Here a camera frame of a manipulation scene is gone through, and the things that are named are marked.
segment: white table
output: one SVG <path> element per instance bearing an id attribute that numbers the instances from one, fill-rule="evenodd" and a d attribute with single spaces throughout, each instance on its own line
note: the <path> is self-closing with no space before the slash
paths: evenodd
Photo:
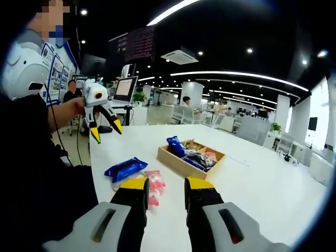
<path id="1" fill-rule="evenodd" d="M 292 246 L 310 225 L 323 202 L 326 187 L 307 171 L 282 160 L 275 152 L 204 125 L 123 127 L 123 135 L 90 138 L 92 174 L 98 201 L 114 195 L 104 176 L 110 166 L 138 157 L 147 170 L 160 170 L 166 183 L 160 205 L 147 211 L 141 251 L 191 251 L 184 209 L 184 179 L 156 159 L 166 138 L 193 139 L 227 154 L 211 182 L 224 202 L 233 202 L 260 224 L 272 242 Z"/>

